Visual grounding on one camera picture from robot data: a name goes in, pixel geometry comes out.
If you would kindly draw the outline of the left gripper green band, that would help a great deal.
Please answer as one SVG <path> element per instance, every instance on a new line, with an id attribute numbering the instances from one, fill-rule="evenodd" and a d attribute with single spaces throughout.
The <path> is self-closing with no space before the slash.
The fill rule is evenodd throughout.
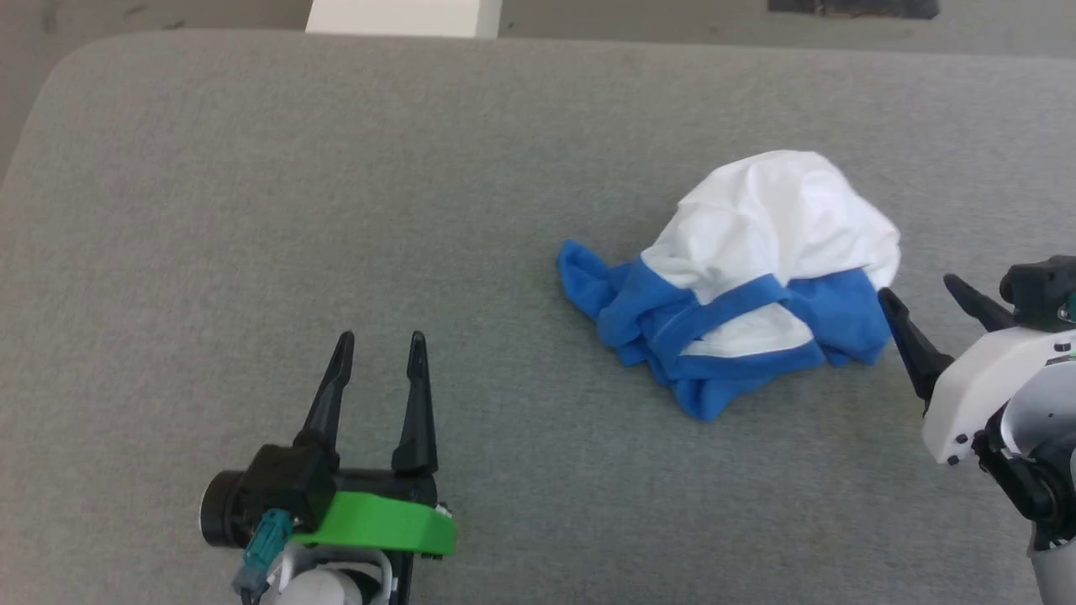
<path id="1" fill-rule="evenodd" d="M 352 376 L 355 336 L 343 332 L 310 405 L 295 447 L 318 445 L 335 453 L 343 391 Z M 393 472 L 341 472 L 325 518 L 291 541 L 377 549 L 443 558 L 454 555 L 457 525 L 438 495 L 439 468 L 428 351 L 425 336 L 412 334 L 407 366 L 409 395 L 404 430 L 392 456 Z"/>

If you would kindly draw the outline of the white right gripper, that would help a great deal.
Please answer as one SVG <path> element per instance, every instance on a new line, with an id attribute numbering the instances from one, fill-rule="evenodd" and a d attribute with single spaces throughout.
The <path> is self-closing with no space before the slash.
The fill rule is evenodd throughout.
<path id="1" fill-rule="evenodd" d="M 963 312 L 990 333 L 958 358 L 942 353 L 919 330 L 895 292 L 878 291 L 915 395 L 925 404 L 921 435 L 931 458 L 946 464 L 969 456 L 973 437 L 992 422 L 1000 444 L 1022 458 L 1050 438 L 1071 434 L 1075 333 L 1015 327 L 1010 310 L 960 276 L 946 273 L 944 284 Z"/>

